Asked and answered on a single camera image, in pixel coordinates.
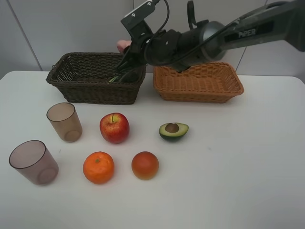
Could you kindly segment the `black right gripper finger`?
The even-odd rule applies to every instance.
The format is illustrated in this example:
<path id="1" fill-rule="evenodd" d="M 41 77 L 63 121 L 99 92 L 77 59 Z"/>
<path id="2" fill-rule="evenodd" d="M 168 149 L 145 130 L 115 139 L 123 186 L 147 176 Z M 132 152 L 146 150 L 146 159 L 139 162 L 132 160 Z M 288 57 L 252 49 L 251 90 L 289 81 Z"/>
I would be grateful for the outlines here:
<path id="1" fill-rule="evenodd" d="M 119 71 L 129 71 L 130 69 L 135 69 L 138 67 L 145 66 L 145 62 L 137 61 L 137 60 L 122 60 L 119 63 Z"/>
<path id="2" fill-rule="evenodd" d="M 125 48 L 121 61 L 122 60 L 133 60 L 133 53 L 130 46 Z"/>

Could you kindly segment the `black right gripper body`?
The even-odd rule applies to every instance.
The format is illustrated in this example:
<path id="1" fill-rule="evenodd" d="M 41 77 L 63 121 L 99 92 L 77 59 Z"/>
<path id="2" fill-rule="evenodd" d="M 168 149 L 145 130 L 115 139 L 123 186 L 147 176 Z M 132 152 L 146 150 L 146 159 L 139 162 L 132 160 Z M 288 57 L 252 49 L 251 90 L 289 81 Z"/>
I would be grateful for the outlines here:
<path id="1" fill-rule="evenodd" d="M 139 52 L 132 52 L 131 66 L 150 64 L 161 66 L 173 60 L 177 53 L 181 33 L 175 30 L 161 31 L 152 40 L 150 37 L 136 45 Z"/>

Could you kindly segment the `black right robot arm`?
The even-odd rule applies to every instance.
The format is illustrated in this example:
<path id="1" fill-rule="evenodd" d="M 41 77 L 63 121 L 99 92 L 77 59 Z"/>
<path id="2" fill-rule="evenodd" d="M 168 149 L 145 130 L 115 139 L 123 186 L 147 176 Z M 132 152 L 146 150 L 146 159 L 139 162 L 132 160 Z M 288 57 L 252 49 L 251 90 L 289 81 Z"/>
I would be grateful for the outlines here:
<path id="1" fill-rule="evenodd" d="M 157 1 L 148 0 L 128 13 L 122 24 L 131 36 L 123 51 L 118 71 L 146 64 L 169 66 L 181 73 L 191 66 L 215 62 L 227 50 L 283 40 L 300 52 L 305 50 L 305 3 L 278 1 L 255 9 L 227 25 L 217 21 L 196 21 L 193 1 L 187 3 L 189 31 L 153 32 L 145 18 Z"/>

